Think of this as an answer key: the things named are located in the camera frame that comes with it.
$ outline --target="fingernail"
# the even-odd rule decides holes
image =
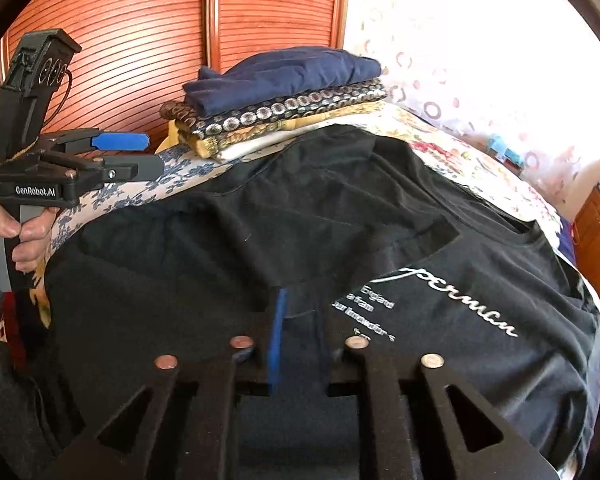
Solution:
[[[4,231],[8,236],[14,237],[20,232],[20,224],[18,224],[15,220],[13,222],[8,222],[4,227]]]

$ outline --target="screw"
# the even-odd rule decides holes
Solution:
[[[251,348],[253,346],[253,339],[251,339],[248,335],[237,335],[236,337],[232,337],[229,344],[232,348],[235,349],[244,349]]]
[[[178,359],[174,355],[165,354],[155,358],[154,365],[160,370],[171,370],[178,366]]]
[[[445,360],[442,358],[442,355],[424,354],[420,358],[420,362],[425,368],[440,368],[445,363]]]
[[[352,335],[345,339],[344,344],[352,350],[360,350],[369,346],[369,339],[361,335]]]

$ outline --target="sheer curtain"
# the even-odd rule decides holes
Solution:
[[[434,126],[502,136],[568,218],[600,176],[600,42],[567,0],[349,0],[345,48]]]

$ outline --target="human hand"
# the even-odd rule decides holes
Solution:
[[[0,237],[14,238],[20,235],[22,242],[13,250],[16,270],[31,272],[36,269],[51,239],[51,227],[58,211],[57,207],[46,208],[40,216],[21,226],[0,206]]]

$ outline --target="wooden slat panel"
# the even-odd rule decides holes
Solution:
[[[46,131],[97,126],[167,134],[160,105],[183,96],[182,84],[204,62],[203,0],[32,0],[11,25],[10,55],[25,32],[61,27],[78,43],[74,86]],[[54,96],[58,105],[66,82]]]
[[[273,48],[331,44],[335,0],[219,0],[220,68]]]

